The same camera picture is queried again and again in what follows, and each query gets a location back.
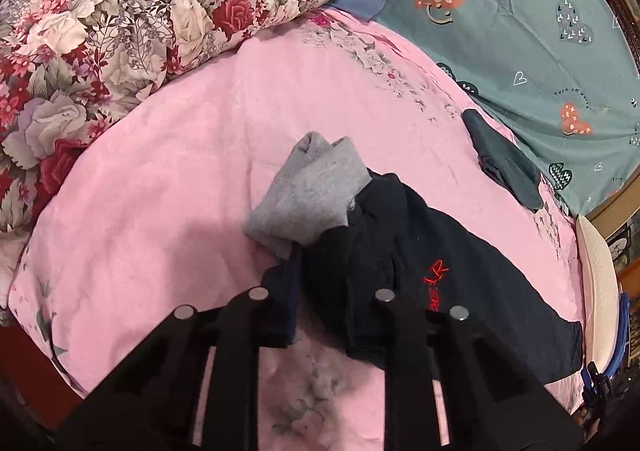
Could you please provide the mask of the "cream white pillow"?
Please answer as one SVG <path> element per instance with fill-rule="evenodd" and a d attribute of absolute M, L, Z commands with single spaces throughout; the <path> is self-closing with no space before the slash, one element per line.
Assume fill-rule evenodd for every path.
<path fill-rule="evenodd" d="M 582 266 L 586 363 L 593 362 L 598 371 L 604 373 L 617 343 L 620 291 L 604 237 L 584 216 L 577 217 L 575 227 Z"/>

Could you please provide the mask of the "teal heart-print blanket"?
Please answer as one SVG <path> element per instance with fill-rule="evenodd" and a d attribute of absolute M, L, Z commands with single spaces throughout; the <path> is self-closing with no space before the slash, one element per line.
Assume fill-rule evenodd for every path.
<path fill-rule="evenodd" d="M 570 211 L 639 164 L 639 71 L 605 0 L 387 0 L 384 26 L 503 122 Z"/>

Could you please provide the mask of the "pink floral bed sheet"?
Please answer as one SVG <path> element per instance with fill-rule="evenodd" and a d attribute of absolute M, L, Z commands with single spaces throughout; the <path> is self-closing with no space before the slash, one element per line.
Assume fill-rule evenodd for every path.
<path fill-rule="evenodd" d="M 574 224 L 548 185 L 530 212 L 480 169 L 472 99 L 389 29 L 340 12 L 267 29 L 152 94 L 86 151 L 26 246 L 9 304 L 67 390 L 86 395 L 172 309 L 208 310 L 256 286 L 273 255 L 244 234 L 307 132 L 352 140 L 582 321 Z"/>

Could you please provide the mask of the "red floral pillow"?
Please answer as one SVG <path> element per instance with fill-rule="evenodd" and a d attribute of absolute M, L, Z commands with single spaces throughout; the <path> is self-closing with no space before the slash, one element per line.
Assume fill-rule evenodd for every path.
<path fill-rule="evenodd" d="M 1 229 L 166 82 L 330 0 L 2 0 Z"/>

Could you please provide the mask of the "folded dark green garment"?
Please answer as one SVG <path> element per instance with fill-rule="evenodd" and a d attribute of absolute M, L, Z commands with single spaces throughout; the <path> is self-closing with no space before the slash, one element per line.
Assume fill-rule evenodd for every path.
<path fill-rule="evenodd" d="M 533 212 L 541 210 L 544 201 L 539 193 L 538 167 L 513 142 L 491 128 L 477 111 L 468 108 L 462 113 L 462 120 L 484 174 L 509 191 L 521 206 Z"/>

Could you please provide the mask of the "dark navy pants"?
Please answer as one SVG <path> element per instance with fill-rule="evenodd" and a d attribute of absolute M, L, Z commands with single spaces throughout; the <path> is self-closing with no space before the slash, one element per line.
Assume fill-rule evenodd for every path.
<path fill-rule="evenodd" d="M 245 231 L 280 258 L 302 257 L 307 304 L 345 353 L 384 362 L 375 295 L 469 310 L 541 382 L 582 366 L 582 326 L 548 305 L 518 267 L 394 174 L 375 174 L 352 140 L 300 139 Z"/>

